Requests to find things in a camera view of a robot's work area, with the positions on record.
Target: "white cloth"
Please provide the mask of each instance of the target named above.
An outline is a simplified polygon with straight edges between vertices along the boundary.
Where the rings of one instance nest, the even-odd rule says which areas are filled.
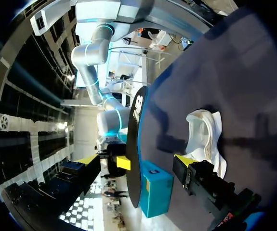
[[[189,123],[189,140],[184,157],[196,161],[207,160],[214,165],[214,172],[222,179],[225,176],[227,162],[217,149],[217,142],[222,133],[220,112],[211,113],[206,110],[196,110],[187,115]]]

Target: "blue box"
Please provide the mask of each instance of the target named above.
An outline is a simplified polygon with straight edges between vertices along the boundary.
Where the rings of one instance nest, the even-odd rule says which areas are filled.
[[[143,161],[140,207],[147,218],[168,212],[173,176],[150,161]]]

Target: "yellow block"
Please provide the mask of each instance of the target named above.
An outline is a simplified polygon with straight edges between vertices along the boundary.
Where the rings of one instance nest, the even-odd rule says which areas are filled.
[[[117,167],[124,168],[126,170],[131,170],[131,161],[123,156],[117,156]]]
[[[147,180],[147,185],[146,185],[146,188],[147,188],[147,191],[149,191],[149,188],[150,188],[150,183],[149,181]]]
[[[188,167],[190,164],[194,163],[194,162],[198,162],[198,161],[196,161],[196,160],[183,157],[182,155],[177,155],[177,154],[175,154],[174,156],[176,156],[178,159],[180,159],[187,167]]]
[[[77,160],[75,162],[81,162],[82,164],[88,165],[97,156],[98,156],[97,154],[96,155],[92,155],[92,156],[89,156],[87,158],[83,158],[83,159]]]

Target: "ventilation fan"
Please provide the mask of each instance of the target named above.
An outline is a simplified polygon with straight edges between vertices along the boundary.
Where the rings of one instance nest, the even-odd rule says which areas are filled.
[[[10,120],[8,115],[0,115],[0,131],[9,131]]]

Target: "gray table surface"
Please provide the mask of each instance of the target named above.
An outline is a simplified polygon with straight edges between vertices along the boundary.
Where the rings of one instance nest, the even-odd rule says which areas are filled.
[[[220,111],[220,153],[226,181],[262,196],[277,191],[277,46],[249,9],[240,8],[184,52],[150,87],[141,127],[141,154],[172,173],[184,153],[186,116],[199,108]],[[213,216],[174,180],[167,216],[184,231],[206,230]]]

